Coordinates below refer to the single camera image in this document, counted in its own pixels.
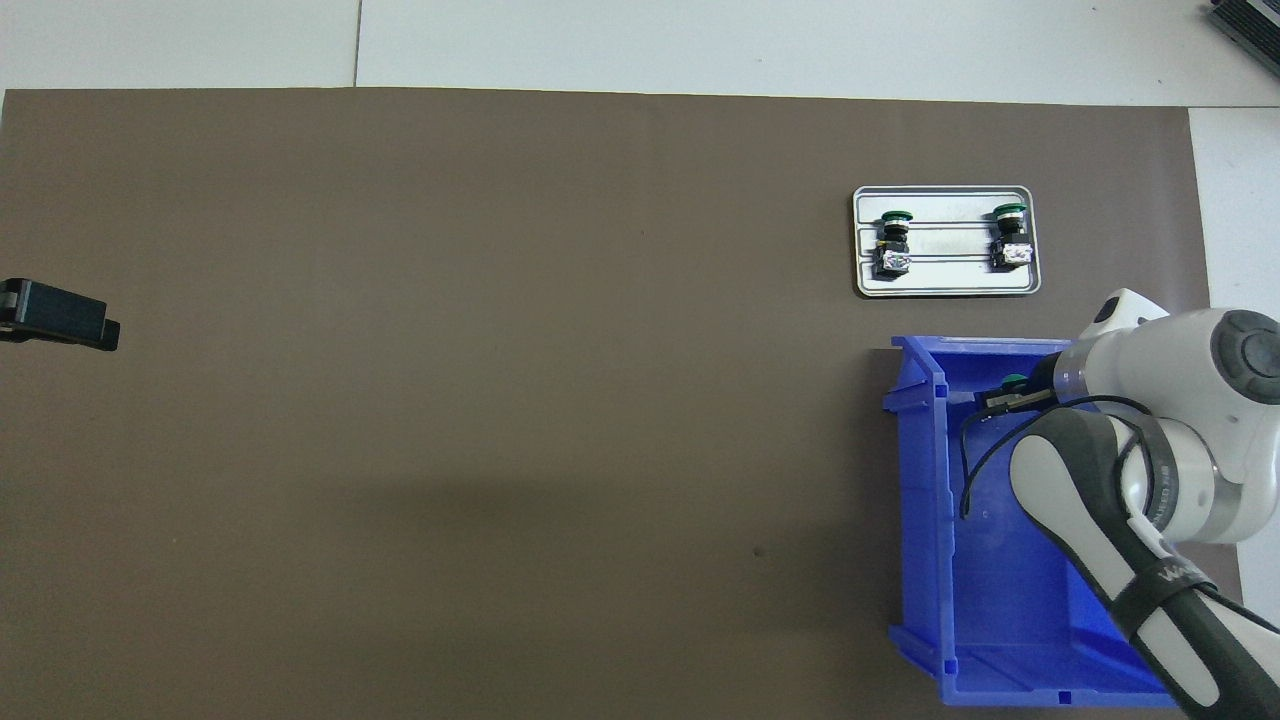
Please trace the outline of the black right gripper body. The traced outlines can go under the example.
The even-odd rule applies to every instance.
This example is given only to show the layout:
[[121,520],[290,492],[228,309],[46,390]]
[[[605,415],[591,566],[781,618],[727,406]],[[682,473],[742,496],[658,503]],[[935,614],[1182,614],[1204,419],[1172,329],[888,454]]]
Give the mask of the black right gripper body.
[[1073,365],[1068,352],[1042,357],[1030,374],[1030,409],[1047,409],[1073,398]]

